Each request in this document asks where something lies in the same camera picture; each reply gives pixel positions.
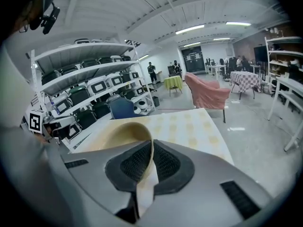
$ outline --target desk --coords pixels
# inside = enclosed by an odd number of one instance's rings
[[[230,79],[230,86],[233,85],[233,88],[237,84],[239,86],[238,92],[240,92],[240,98],[241,100],[241,94],[242,92],[245,92],[246,90],[252,88],[254,93],[254,99],[255,99],[255,91],[254,86],[257,86],[258,92],[261,92],[261,84],[260,79],[257,74],[248,72],[248,71],[232,71],[231,72],[231,79]]]
[[[215,73],[216,73],[216,80],[218,81],[218,72],[219,72],[219,69],[224,67],[224,72],[226,74],[226,65],[216,65],[216,66],[208,66],[210,67],[211,69],[211,72],[212,72],[212,76],[213,76],[213,68],[215,69]]]
[[[256,66],[256,65],[250,65],[250,66],[252,67],[254,74],[255,74],[255,68],[260,68],[260,66]]]
[[[233,165],[230,152],[218,128],[204,108],[109,120],[92,132],[73,153],[100,150],[108,133],[126,122],[140,122],[153,139],[164,140],[223,158]]]
[[[169,96],[170,96],[170,90],[175,89],[177,92],[177,88],[179,88],[180,92],[182,93],[182,79],[180,76],[173,76],[170,78],[164,79],[164,85],[166,89],[169,89]]]
[[[292,93],[292,91],[296,92],[300,96],[303,97],[303,85],[295,80],[288,79],[288,78],[277,78],[277,84],[276,84],[276,93],[275,93],[275,98],[273,101],[273,104],[271,106],[271,109],[269,111],[269,115],[267,120],[270,120],[270,117],[273,113],[275,103],[278,99],[278,95],[281,94],[286,98],[286,103],[284,105],[284,111],[288,109],[288,104],[289,102],[293,103],[301,112],[303,111],[303,99],[299,98],[297,95]],[[280,91],[280,84],[285,85],[286,87],[289,88],[289,91]],[[296,141],[299,133],[303,129],[303,121],[301,122],[299,128],[297,129],[296,133],[294,136],[291,138],[290,142],[285,146],[284,150],[287,151]]]

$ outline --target pink chair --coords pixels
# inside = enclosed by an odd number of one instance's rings
[[[204,81],[192,73],[185,74],[185,82],[193,95],[193,102],[197,108],[223,109],[225,123],[225,100],[231,92],[228,88],[220,88],[218,81]]]

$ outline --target white wall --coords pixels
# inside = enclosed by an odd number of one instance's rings
[[[174,60],[177,60],[177,62],[180,63],[182,69],[182,77],[184,77],[186,68],[184,65],[182,53],[176,43],[170,43],[163,46],[162,48],[157,48],[149,52],[149,56],[140,61],[143,73],[147,79],[147,83],[149,84],[152,82],[147,71],[148,62],[151,62],[152,65],[156,67],[156,73],[158,71],[162,71],[162,77],[167,78],[169,77],[169,70],[167,67],[170,65],[170,63],[173,64]]]
[[[227,55],[226,49],[230,49],[232,55]],[[209,57],[211,60],[214,59],[214,62],[219,64],[221,58],[224,60],[226,57],[230,58],[235,56],[232,44],[229,43],[205,44],[201,45],[201,50],[204,62],[206,61],[206,58]]]

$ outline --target yellow table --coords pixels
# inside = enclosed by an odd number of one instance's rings
[[[169,96],[170,96],[170,90],[175,89],[177,92],[177,88],[179,88],[180,92],[182,93],[182,79],[180,76],[174,76],[170,78],[164,79],[164,85],[166,89],[169,89]]]

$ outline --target metal shelving unit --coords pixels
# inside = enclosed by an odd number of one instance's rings
[[[36,70],[41,70],[42,73],[48,73],[52,70],[58,70],[64,66],[79,64],[83,60],[87,60],[87,59],[99,59],[100,57],[110,57],[112,55],[121,56],[130,48],[134,49],[137,58],[136,61],[112,62],[112,63],[99,64],[96,66],[79,69],[77,71],[60,76],[42,86],[41,83],[39,83],[37,80]],[[52,97],[79,83],[88,81],[92,78],[125,70],[136,63],[139,64],[143,77],[125,82],[115,87],[111,87],[99,94],[96,94],[84,100],[83,102],[75,105],[74,107],[70,108],[66,112],[62,113],[60,116],[70,115],[75,110],[82,108],[86,105],[89,105],[91,101],[96,100],[102,95],[105,95],[107,93],[113,93],[117,89],[124,87],[126,85],[139,81],[146,84],[146,78],[144,76],[142,66],[140,64],[139,57],[135,50],[135,47],[128,44],[118,44],[118,43],[87,43],[87,44],[64,46],[61,48],[44,52],[38,56],[35,55],[34,50],[31,51],[31,69],[32,69],[33,82],[34,82],[35,91],[37,94],[39,104],[42,110],[44,111],[47,111],[47,108],[44,104],[45,95]],[[147,88],[147,92],[132,99],[134,103],[138,102],[144,97],[149,101],[148,103],[149,107],[146,110],[142,111],[141,113],[143,115],[147,115],[151,110],[155,109],[151,92],[148,87],[146,88]],[[102,118],[98,119],[94,124],[89,126],[87,129],[82,130],[82,132],[77,136],[75,136],[73,139],[71,140],[63,139],[64,144],[72,152],[73,148],[76,145],[79,145],[79,143],[81,143],[86,137],[88,137],[94,130],[98,129],[100,126],[105,124],[105,122],[107,122],[111,118],[112,118],[111,113],[103,116]]]
[[[265,37],[265,44],[267,49],[267,59],[268,59],[268,84],[274,86],[271,83],[272,78],[280,77],[280,75],[277,75],[275,73],[270,72],[271,64],[278,65],[278,66],[284,66],[287,67],[288,65],[279,63],[277,61],[270,61],[270,55],[271,54],[280,54],[280,55],[289,55],[293,57],[303,57],[303,53],[301,52],[295,52],[295,51],[270,51],[268,43],[275,43],[275,44],[299,44],[303,43],[303,39],[301,37],[297,36],[291,36],[291,37],[280,37],[280,38],[274,38],[274,39],[267,39]]]

